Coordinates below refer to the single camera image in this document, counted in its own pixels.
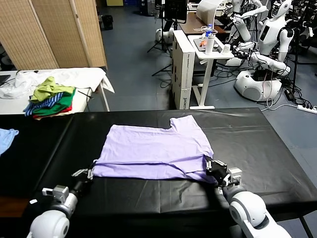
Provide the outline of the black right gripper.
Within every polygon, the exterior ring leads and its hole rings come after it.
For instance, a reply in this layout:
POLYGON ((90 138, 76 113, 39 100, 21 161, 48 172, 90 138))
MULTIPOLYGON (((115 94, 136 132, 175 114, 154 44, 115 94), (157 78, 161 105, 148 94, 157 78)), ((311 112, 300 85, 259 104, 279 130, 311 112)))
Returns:
POLYGON ((206 173, 217 181, 218 186, 227 186, 230 174, 227 170, 227 164, 220 160, 213 160, 209 156, 205 156, 206 173))

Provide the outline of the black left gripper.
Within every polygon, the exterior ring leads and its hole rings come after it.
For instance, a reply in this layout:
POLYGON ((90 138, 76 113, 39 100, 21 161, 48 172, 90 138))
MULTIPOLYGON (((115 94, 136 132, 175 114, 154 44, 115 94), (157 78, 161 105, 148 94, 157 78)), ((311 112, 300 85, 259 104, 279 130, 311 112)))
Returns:
POLYGON ((90 191, 96 162, 97 160, 93 160, 87 169, 79 169, 71 175, 72 177, 77 177, 82 173, 87 173, 87 179, 77 180, 70 190, 70 193, 74 194, 77 198, 84 196, 90 191))

